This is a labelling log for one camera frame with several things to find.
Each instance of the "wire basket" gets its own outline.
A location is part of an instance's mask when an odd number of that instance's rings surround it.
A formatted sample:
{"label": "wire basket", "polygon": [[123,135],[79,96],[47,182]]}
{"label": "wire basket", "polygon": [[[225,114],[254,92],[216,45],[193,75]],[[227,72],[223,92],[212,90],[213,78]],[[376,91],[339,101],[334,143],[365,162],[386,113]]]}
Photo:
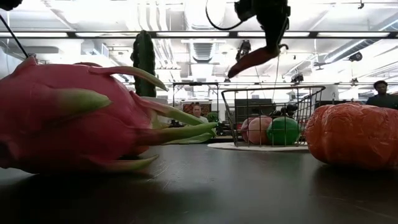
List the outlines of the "wire basket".
{"label": "wire basket", "polygon": [[[325,86],[289,86],[274,88],[233,89],[221,92],[226,116],[235,146],[300,146],[305,145],[304,127],[319,106]],[[284,91],[288,100],[249,99],[254,91]],[[234,105],[225,97],[233,93]],[[246,98],[237,99],[237,95]]]}

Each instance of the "ceiling duct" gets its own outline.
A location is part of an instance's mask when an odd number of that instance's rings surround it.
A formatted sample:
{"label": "ceiling duct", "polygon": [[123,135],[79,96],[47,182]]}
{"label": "ceiling duct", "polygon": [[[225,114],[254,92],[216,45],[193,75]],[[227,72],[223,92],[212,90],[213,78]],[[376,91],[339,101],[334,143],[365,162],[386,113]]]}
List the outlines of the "ceiling duct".
{"label": "ceiling duct", "polygon": [[[187,30],[212,31],[214,27],[209,23],[204,12],[206,9],[207,0],[185,0],[185,23]],[[218,26],[223,25],[224,14],[226,10],[227,0],[208,1],[208,13],[214,24]],[[216,50],[215,43],[191,43],[190,60],[193,63],[200,63],[191,65],[192,77],[195,81],[205,79],[211,76],[214,65],[208,65],[213,59]],[[208,97],[208,86],[195,86],[193,88],[193,95],[195,97]]]}
{"label": "ceiling duct", "polygon": [[[384,22],[380,23],[374,31],[398,31],[398,13],[394,14]],[[347,44],[339,47],[335,51],[328,53],[324,60],[326,63],[337,62],[343,58],[347,58],[356,52],[369,47],[370,45],[380,41],[381,39],[365,39],[365,40],[352,40]]]}

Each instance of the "pink dragon fruit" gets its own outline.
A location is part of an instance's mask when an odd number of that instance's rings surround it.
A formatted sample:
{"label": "pink dragon fruit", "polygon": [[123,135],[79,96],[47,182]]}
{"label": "pink dragon fruit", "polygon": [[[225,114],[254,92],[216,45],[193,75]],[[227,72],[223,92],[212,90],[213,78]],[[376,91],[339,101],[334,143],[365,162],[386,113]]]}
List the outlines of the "pink dragon fruit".
{"label": "pink dragon fruit", "polygon": [[[203,124],[171,106],[141,99],[112,74],[135,75],[167,90],[133,67],[37,65],[29,57],[0,80],[0,167],[37,173],[127,172],[158,156],[132,161],[149,146],[203,142]],[[189,124],[166,128],[157,115]]]}

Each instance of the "round mat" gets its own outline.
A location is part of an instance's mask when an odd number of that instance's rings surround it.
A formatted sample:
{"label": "round mat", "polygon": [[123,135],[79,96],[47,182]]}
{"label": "round mat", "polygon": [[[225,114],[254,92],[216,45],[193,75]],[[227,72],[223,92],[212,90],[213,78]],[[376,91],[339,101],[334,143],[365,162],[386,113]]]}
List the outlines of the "round mat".
{"label": "round mat", "polygon": [[247,145],[247,146],[235,146],[233,142],[224,142],[224,143],[213,143],[207,145],[213,149],[227,149],[227,150],[241,150],[241,151],[263,151],[263,152],[283,152],[283,151],[307,151],[308,146],[255,146],[255,145]]}

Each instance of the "table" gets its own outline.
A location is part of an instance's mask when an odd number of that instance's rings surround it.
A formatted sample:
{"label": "table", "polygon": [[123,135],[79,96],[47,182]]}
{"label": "table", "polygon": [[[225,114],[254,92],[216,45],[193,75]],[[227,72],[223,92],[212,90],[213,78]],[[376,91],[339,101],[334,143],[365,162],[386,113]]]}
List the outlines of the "table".
{"label": "table", "polygon": [[398,223],[398,174],[340,170],[307,152],[155,147],[134,175],[0,170],[1,223]]}

